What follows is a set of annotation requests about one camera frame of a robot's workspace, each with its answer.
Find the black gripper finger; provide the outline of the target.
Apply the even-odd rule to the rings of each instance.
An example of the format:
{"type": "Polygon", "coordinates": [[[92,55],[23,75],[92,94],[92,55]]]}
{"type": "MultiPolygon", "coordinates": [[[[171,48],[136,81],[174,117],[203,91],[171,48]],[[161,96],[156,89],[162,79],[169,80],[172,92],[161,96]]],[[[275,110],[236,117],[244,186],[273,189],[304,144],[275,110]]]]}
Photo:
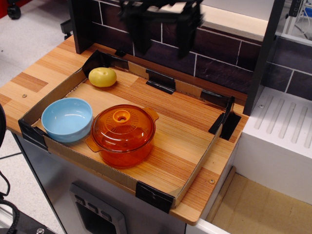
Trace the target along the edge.
{"type": "Polygon", "coordinates": [[[178,58],[186,57],[195,43],[197,28],[203,24],[200,7],[184,8],[176,23],[176,44],[178,58]]]}
{"type": "Polygon", "coordinates": [[[126,9],[121,11],[120,18],[125,23],[135,48],[145,55],[152,46],[148,21],[141,13],[126,9]]]}

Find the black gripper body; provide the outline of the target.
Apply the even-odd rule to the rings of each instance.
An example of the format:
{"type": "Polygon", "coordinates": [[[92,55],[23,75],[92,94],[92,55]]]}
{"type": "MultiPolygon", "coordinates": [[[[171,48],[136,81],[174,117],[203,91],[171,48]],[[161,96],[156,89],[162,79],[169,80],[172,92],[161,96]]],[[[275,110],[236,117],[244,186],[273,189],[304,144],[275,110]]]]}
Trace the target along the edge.
{"type": "Polygon", "coordinates": [[[143,19],[156,22],[202,23],[200,0],[120,0],[119,16],[123,21],[143,19]]]}

